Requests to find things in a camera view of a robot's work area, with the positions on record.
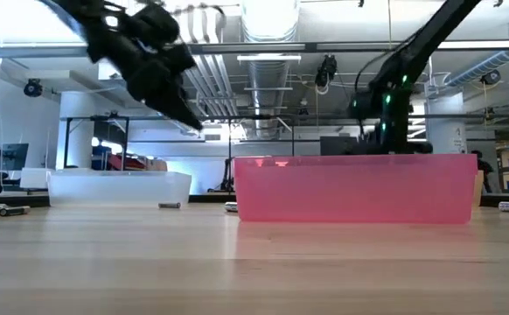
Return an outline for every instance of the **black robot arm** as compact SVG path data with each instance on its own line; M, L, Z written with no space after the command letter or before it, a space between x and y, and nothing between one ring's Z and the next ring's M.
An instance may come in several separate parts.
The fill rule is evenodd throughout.
M349 104L351 116L360 121L380 118L375 131L361 142L359 154L430 151L408 143L408 114L414 84L429 56L474 10L481 0L447 0L434 16L394 49L364 91L357 89Z
M179 26L162 5L149 2L130 16L126 8L104 0L39 1L87 42L92 62L106 58L118 68L135 100L202 129L181 87L182 72L195 62L185 44L174 44Z

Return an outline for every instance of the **pillar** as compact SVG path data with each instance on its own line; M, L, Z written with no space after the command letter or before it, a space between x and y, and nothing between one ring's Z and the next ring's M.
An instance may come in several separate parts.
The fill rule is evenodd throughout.
M90 117L95 115L94 96L82 92L64 92L60 99L60 118ZM67 165L91 168L94 123L74 120L70 123ZM64 168L64 148L66 143L66 122L59 123L59 141L56 168Z
M463 114L463 93L430 95L426 115ZM426 135L434 153L466 153L466 126L463 119L426 119Z

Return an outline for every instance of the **clear plastic bin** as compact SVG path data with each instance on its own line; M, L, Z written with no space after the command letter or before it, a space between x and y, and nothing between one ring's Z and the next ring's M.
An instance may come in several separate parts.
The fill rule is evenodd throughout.
M174 171L52 171L52 207L157 207L188 203L192 177Z
M237 157L245 221L451 223L471 219L475 155Z

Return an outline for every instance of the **desk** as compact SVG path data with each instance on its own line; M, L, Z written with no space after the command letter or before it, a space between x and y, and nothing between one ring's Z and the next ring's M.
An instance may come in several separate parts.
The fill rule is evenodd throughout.
M0 314L505 314L509 213L241 223L220 205L0 218Z

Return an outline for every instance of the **wooden table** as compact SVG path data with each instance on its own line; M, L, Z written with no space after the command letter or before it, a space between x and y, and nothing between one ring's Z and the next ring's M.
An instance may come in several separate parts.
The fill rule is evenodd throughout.
M0 314L509 315L509 213L417 226L34 210L0 218Z

